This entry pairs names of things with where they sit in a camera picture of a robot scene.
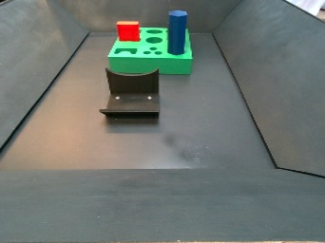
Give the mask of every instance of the bin floor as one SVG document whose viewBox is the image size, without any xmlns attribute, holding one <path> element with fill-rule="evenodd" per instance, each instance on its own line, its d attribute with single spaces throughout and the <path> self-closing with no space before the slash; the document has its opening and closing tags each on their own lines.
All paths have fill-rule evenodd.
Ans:
<svg viewBox="0 0 325 243">
<path fill-rule="evenodd" d="M 107 119 L 107 54 L 91 34 L 0 158 L 7 169 L 270 168 L 238 86 L 210 34 L 191 35 L 191 75 L 160 75 L 158 119 Z"/>
</svg>

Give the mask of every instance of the hole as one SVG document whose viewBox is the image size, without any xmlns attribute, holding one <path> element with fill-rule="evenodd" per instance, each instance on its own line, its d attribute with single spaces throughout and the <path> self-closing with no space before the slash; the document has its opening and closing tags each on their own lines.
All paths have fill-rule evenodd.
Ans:
<svg viewBox="0 0 325 243">
<path fill-rule="evenodd" d="M 150 37 L 146 39 L 146 42 L 151 43 L 151 44 L 156 44 L 156 43 L 160 43 L 163 41 L 162 38 L 159 37 Z"/>
<path fill-rule="evenodd" d="M 120 52 L 128 52 L 131 54 L 136 54 L 138 53 L 138 49 L 136 48 L 118 48 L 115 50 L 115 54 L 119 54 Z"/>
<path fill-rule="evenodd" d="M 158 30 L 158 29 L 150 29 L 150 30 L 147 30 L 147 33 L 150 33 L 150 34 L 160 34 L 160 33 L 163 33 L 163 31 Z"/>
</svg>

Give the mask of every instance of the red cube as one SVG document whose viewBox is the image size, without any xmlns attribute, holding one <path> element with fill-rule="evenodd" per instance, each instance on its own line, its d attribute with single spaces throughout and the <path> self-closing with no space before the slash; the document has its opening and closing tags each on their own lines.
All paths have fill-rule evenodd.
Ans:
<svg viewBox="0 0 325 243">
<path fill-rule="evenodd" d="M 118 21 L 116 32 L 118 32 L 118 39 L 120 42 L 139 42 L 138 21 Z"/>
</svg>

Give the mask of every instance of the black bracket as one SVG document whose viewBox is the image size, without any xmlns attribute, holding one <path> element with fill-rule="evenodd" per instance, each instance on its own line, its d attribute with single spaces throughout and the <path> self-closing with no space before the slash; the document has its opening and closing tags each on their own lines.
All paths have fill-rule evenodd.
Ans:
<svg viewBox="0 0 325 243">
<path fill-rule="evenodd" d="M 120 74 L 107 70 L 111 96 L 106 109 L 99 111 L 110 115 L 158 115 L 159 106 L 159 70 L 144 74 Z"/>
</svg>

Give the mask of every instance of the gray surface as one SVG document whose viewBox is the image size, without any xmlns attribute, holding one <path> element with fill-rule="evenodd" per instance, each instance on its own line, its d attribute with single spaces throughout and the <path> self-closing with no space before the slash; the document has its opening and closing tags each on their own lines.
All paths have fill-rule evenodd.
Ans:
<svg viewBox="0 0 325 243">
<path fill-rule="evenodd" d="M 87 31 L 53 0 L 3 4 L 0 23 L 1 147 Z"/>
<path fill-rule="evenodd" d="M 211 34 L 193 34 L 191 75 L 160 75 L 158 120 L 112 119 L 107 54 L 91 34 L 0 158 L 0 169 L 271 168 Z"/>
<path fill-rule="evenodd" d="M 325 180 L 284 170 L 0 173 L 0 242 L 325 240 Z"/>
<path fill-rule="evenodd" d="M 325 176 L 324 23 L 249 0 L 214 35 L 277 165 Z"/>
<path fill-rule="evenodd" d="M 167 27 L 170 10 L 187 11 L 190 32 L 211 33 L 241 0 L 59 0 L 92 32 L 114 32 L 119 20 Z"/>
</svg>

